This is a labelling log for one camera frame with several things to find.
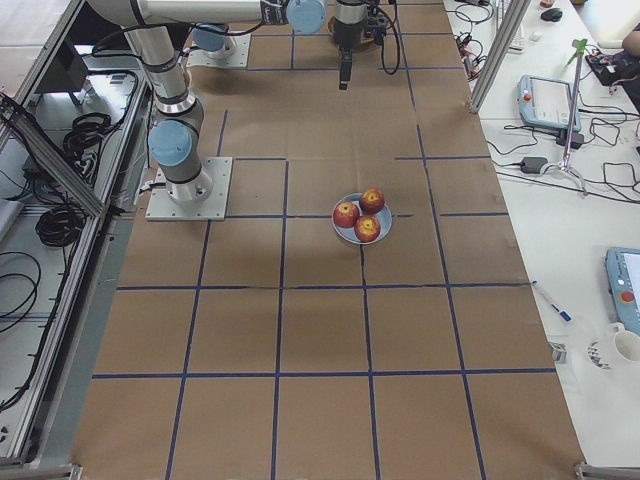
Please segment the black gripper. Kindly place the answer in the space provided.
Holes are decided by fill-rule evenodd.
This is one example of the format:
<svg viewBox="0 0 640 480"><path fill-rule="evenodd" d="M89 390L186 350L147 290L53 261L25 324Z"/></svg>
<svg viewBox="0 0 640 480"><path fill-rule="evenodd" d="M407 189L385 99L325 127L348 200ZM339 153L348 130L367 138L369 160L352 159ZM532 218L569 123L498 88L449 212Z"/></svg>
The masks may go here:
<svg viewBox="0 0 640 480"><path fill-rule="evenodd" d="M333 37L339 47L339 90L351 81L353 51L361 41L361 2L337 1L334 8Z"/></svg>

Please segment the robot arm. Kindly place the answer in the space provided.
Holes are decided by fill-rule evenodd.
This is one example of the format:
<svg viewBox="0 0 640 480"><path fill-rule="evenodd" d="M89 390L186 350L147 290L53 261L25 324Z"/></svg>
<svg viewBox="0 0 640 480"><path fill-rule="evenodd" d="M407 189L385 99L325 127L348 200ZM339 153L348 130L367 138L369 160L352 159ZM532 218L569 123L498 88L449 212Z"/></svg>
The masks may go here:
<svg viewBox="0 0 640 480"><path fill-rule="evenodd" d="M164 174L169 197L176 203L203 200L213 190L212 175L197 154L203 107L190 90L170 24L192 25L222 38L230 23L256 22L259 27L288 25L296 34L317 32L326 23L325 1L92 1L104 19L120 26L154 87L160 123L148 134L148 149Z"/></svg>
<svg viewBox="0 0 640 480"><path fill-rule="evenodd" d="M191 32L191 49L204 51L212 58L228 57L236 48L235 40L228 33L227 24L197 24Z"/></svg>

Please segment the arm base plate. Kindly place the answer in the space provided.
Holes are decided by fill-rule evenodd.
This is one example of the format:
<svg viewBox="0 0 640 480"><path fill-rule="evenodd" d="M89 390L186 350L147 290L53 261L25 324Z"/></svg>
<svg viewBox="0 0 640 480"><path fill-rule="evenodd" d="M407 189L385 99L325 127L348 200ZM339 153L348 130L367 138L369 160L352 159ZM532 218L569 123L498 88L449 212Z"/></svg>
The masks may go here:
<svg viewBox="0 0 640 480"><path fill-rule="evenodd" d="M200 175L185 184L165 178L158 168L147 204L149 221L223 221L226 217L232 157L206 157Z"/></svg>
<svg viewBox="0 0 640 480"><path fill-rule="evenodd" d="M192 50L190 47L187 63L188 67L209 67L216 69L244 69L247 66L251 35L231 36L236 43L234 52L225 58L212 58L204 51Z"/></svg>

